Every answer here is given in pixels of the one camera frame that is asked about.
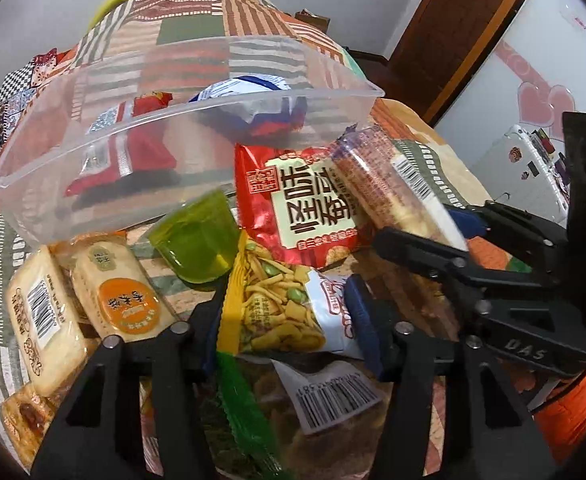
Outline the operator hand orange sleeve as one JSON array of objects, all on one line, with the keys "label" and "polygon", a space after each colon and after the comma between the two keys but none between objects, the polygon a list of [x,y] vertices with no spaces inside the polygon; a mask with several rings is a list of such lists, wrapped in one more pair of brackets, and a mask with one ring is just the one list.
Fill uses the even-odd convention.
[{"label": "operator hand orange sleeve", "polygon": [[586,436],[586,377],[560,400],[535,414],[555,463],[561,465]]}]

